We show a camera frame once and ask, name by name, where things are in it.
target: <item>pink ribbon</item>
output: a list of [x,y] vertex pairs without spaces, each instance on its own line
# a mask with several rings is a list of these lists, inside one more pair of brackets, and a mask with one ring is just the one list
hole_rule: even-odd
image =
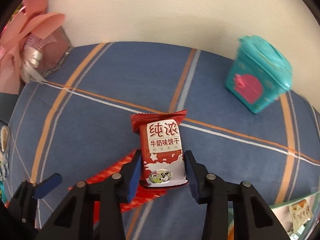
[[48,0],[23,0],[24,7],[13,18],[0,37],[0,92],[18,94],[20,87],[21,52],[32,33],[45,39],[59,28],[65,15],[44,13]]

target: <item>teal container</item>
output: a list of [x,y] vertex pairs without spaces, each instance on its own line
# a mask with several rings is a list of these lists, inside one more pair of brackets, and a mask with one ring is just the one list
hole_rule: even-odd
[[259,36],[245,36],[239,41],[237,59],[225,86],[251,112],[258,113],[290,90],[292,67],[276,48]]

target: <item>small food packet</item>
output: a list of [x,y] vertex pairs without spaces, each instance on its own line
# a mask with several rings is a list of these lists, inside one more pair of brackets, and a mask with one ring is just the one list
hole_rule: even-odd
[[187,183],[178,125],[187,114],[135,114],[133,131],[140,134],[141,183],[146,187],[169,187]]
[[312,212],[306,199],[290,205],[289,211],[292,217],[294,233],[297,233],[299,228],[312,218]]

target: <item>beige wall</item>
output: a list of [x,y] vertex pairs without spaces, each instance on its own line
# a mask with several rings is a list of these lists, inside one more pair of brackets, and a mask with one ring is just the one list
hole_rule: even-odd
[[182,45],[235,58],[256,34],[294,69],[293,90],[320,110],[320,27],[302,0],[49,0],[74,46],[108,41]]

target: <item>metal pin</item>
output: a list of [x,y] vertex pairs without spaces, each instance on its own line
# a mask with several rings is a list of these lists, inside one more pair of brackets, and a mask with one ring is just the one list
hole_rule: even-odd
[[85,181],[81,180],[77,182],[77,187],[84,187],[85,186]]
[[114,173],[114,174],[112,174],[112,178],[113,179],[120,179],[121,178],[121,174],[120,173]]
[[245,186],[245,187],[250,187],[251,186],[251,182],[248,181],[248,180],[244,180],[244,181],[242,181],[242,185]]
[[207,174],[207,179],[214,180],[214,179],[216,179],[216,175],[214,175],[213,173],[208,173]]

